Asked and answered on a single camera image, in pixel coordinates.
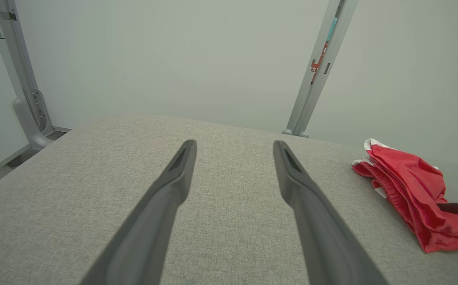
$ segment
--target metal frame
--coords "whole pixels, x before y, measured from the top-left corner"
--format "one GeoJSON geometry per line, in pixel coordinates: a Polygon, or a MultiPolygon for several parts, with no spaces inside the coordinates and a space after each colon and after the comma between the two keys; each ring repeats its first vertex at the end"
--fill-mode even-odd
{"type": "Polygon", "coordinates": [[[0,53],[17,99],[16,115],[33,149],[41,150],[53,142],[46,135],[53,132],[42,93],[32,72],[25,40],[13,0],[0,0],[0,53]]]}
{"type": "Polygon", "coordinates": [[[336,59],[341,43],[345,38],[345,34],[347,33],[348,26],[350,25],[350,21],[352,20],[358,1],[359,0],[343,0],[340,4],[341,10],[338,16],[338,21],[334,27],[334,31],[331,36],[331,40],[329,41],[327,50],[325,51],[321,66],[317,71],[318,74],[312,83],[297,124],[292,131],[292,135],[310,137],[310,135],[305,132],[306,126],[310,122],[310,118],[312,117],[317,101],[319,101],[319,97],[321,96],[325,81],[333,68],[334,60],[336,59]]]}
{"type": "Polygon", "coordinates": [[[292,135],[293,130],[298,123],[301,111],[303,110],[303,106],[308,98],[308,92],[310,91],[312,78],[314,77],[314,72],[311,71],[312,63],[317,63],[321,58],[325,40],[327,39],[329,31],[331,30],[331,25],[333,23],[333,19],[336,15],[336,11],[340,5],[340,2],[340,0],[330,0],[327,9],[325,9],[325,15],[321,24],[321,29],[319,30],[319,35],[315,41],[314,50],[310,56],[310,61],[308,61],[308,65],[306,66],[306,72],[304,73],[303,81],[301,83],[301,87],[299,88],[296,102],[294,103],[294,108],[292,108],[292,114],[290,116],[289,122],[287,123],[287,128],[281,133],[292,135]]]}
{"type": "Polygon", "coordinates": [[[282,133],[286,135],[310,137],[310,135],[305,132],[306,125],[312,117],[312,112],[314,111],[315,105],[321,95],[327,76],[332,69],[334,59],[338,54],[358,1],[359,0],[329,1],[319,35],[317,36],[317,40],[315,42],[312,56],[310,57],[303,82],[301,83],[301,87],[297,95],[296,103],[294,104],[289,123],[287,124],[287,129],[282,133]],[[333,19],[338,11],[338,7],[340,8],[338,20],[331,35],[331,40],[329,41],[327,50],[325,51],[322,63],[317,70],[315,80],[312,82],[314,73],[310,70],[310,67],[313,62],[318,62],[320,59],[333,19]]]}

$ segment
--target metal bracket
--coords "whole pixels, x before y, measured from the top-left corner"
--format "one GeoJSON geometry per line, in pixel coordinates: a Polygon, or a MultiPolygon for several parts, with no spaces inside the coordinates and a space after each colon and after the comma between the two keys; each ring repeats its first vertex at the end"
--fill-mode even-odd
{"type": "Polygon", "coordinates": [[[28,109],[28,104],[24,100],[16,99],[13,107],[16,112],[16,116],[21,123],[21,127],[25,131],[25,135],[27,136],[31,148],[42,150],[48,146],[48,144],[53,142],[39,131],[35,125],[32,114],[30,113],[30,109],[28,109]]]}
{"type": "Polygon", "coordinates": [[[53,127],[42,92],[37,87],[14,0],[0,0],[0,29],[5,35],[0,38],[6,41],[35,125],[43,135],[49,135],[54,132],[53,127]]]}

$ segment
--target metal post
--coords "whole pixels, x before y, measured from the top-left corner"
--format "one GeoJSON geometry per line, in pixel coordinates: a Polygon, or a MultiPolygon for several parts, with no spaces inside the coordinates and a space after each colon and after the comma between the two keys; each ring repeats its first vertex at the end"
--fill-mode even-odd
{"type": "Polygon", "coordinates": [[[312,55],[310,56],[310,61],[308,61],[306,72],[304,73],[303,77],[303,82],[301,83],[301,87],[299,88],[299,93],[297,95],[296,102],[294,103],[294,108],[292,109],[292,114],[290,116],[289,123],[287,124],[287,129],[281,133],[284,133],[286,135],[292,135],[293,130],[298,123],[301,111],[303,110],[303,106],[308,97],[308,92],[310,91],[312,78],[314,77],[314,73],[311,71],[312,63],[317,63],[320,60],[322,51],[324,49],[325,40],[329,34],[333,19],[336,15],[336,11],[339,5],[340,0],[330,0],[327,9],[325,9],[325,15],[321,24],[321,29],[319,30],[319,35],[317,36],[317,40],[315,41],[315,46],[314,50],[312,51],[312,55]]]}
{"type": "Polygon", "coordinates": [[[37,98],[33,95],[36,83],[33,73],[29,72],[31,66],[29,68],[26,67],[24,64],[26,60],[18,56],[18,51],[26,51],[26,48],[24,47],[24,41],[21,47],[19,47],[20,44],[16,40],[17,36],[13,27],[14,18],[17,17],[15,8],[14,10],[9,9],[4,4],[0,0],[0,54],[2,55],[12,87],[17,96],[14,102],[17,118],[21,123],[21,127],[27,136],[31,148],[40,150],[53,142],[46,137],[46,135],[53,132],[53,128],[49,123],[48,113],[42,101],[42,94],[40,92],[39,94],[35,94],[37,98]],[[42,111],[42,115],[34,117],[33,112],[35,111],[37,112],[36,114],[41,114],[39,111],[42,111]]]}
{"type": "Polygon", "coordinates": [[[14,0],[0,0],[0,29],[3,33],[0,39],[7,43],[35,124],[43,135],[49,135],[53,132],[53,128],[42,92],[37,87],[14,0]]]}
{"type": "Polygon", "coordinates": [[[297,124],[292,131],[292,135],[310,137],[310,135],[305,132],[306,126],[312,117],[312,113],[314,112],[315,105],[319,100],[325,81],[327,80],[329,72],[333,67],[334,60],[340,50],[341,43],[345,37],[348,26],[350,25],[350,21],[352,20],[352,15],[354,14],[358,1],[359,0],[343,0],[340,4],[341,9],[339,11],[338,21],[334,28],[327,50],[325,51],[317,76],[312,83],[312,88],[310,89],[305,104],[301,110],[301,114],[299,115],[297,124]]]}

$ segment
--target folded cloth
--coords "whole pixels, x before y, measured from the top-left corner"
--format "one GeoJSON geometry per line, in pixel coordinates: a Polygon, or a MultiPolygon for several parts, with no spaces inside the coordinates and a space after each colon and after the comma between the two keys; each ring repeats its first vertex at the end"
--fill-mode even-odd
{"type": "Polygon", "coordinates": [[[392,204],[422,249],[427,253],[458,250],[458,214],[437,206],[447,203],[443,173],[420,157],[375,139],[367,139],[364,147],[368,156],[354,161],[352,168],[373,178],[375,191],[392,204]]]}

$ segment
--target red cloth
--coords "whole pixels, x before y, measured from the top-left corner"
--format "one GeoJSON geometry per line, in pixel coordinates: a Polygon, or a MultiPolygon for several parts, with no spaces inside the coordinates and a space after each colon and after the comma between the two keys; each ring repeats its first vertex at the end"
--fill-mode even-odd
{"type": "Polygon", "coordinates": [[[454,251],[458,249],[458,215],[441,211],[437,203],[446,203],[443,173],[410,153],[380,144],[374,139],[365,142],[370,155],[354,161],[352,168],[359,175],[373,178],[373,188],[385,191],[422,249],[454,251]]]}

